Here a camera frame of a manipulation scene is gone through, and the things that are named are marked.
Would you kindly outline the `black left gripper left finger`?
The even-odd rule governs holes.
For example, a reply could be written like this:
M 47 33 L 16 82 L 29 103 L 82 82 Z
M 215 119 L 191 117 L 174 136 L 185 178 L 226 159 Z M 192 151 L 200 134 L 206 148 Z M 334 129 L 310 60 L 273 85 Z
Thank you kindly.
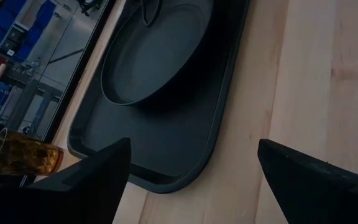
M 131 141 L 25 187 L 0 187 L 0 224 L 112 224 L 126 187 Z

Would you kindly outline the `grey table leg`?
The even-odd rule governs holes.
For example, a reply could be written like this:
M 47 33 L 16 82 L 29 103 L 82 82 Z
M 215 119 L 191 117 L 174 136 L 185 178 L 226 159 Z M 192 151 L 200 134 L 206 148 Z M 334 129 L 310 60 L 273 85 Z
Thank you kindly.
M 50 102 L 59 102 L 62 94 L 63 92 L 55 87 L 35 79 L 30 79 L 22 89 L 22 93 L 20 94 L 17 103 L 13 107 L 12 113 L 7 120 L 6 127 L 9 129 L 21 130 L 24 134 L 30 136 L 36 136 L 37 129 L 45 116 Z M 35 95 L 41 96 L 42 101 L 30 124 L 26 127 L 21 127 Z

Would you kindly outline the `black round plate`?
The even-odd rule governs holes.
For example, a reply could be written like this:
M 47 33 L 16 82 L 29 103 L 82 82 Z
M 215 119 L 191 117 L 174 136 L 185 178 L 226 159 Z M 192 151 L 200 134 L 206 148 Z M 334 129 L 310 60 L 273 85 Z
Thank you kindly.
M 101 91 L 111 103 L 139 105 L 189 73 L 206 47 L 216 0 L 139 0 L 109 44 Z

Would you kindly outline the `blue storage bins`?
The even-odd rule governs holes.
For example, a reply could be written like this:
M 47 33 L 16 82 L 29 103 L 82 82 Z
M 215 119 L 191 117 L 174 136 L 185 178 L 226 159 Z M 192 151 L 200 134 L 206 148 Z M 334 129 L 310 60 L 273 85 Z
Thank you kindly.
M 22 20 L 31 4 L 32 0 L 0 0 L 0 53 L 20 63 L 27 60 L 52 18 L 60 17 L 57 5 L 43 0 L 34 21 L 25 26 Z

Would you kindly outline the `amber faceted cup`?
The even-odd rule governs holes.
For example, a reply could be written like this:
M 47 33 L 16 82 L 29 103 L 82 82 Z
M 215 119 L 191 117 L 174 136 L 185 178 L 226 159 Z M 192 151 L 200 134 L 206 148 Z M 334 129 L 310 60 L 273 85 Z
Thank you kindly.
M 0 131 L 0 175 L 43 175 L 56 173 L 64 151 L 7 128 Z

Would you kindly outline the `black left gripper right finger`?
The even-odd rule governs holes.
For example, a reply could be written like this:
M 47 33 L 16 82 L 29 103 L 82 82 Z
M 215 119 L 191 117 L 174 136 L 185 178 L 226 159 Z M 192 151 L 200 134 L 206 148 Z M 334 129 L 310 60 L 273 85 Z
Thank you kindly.
M 269 139 L 257 156 L 289 224 L 358 224 L 358 174 Z

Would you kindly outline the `black plastic tray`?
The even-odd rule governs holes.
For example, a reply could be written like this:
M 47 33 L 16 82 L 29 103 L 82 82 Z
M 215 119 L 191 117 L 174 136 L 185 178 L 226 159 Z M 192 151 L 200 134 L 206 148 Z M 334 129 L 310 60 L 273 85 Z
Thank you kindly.
M 109 44 L 138 5 L 127 0 L 68 132 L 68 150 L 85 158 L 122 138 L 131 141 L 129 181 L 168 194 L 191 184 L 213 154 L 250 0 L 216 0 L 206 47 L 189 73 L 139 105 L 109 102 L 101 72 Z

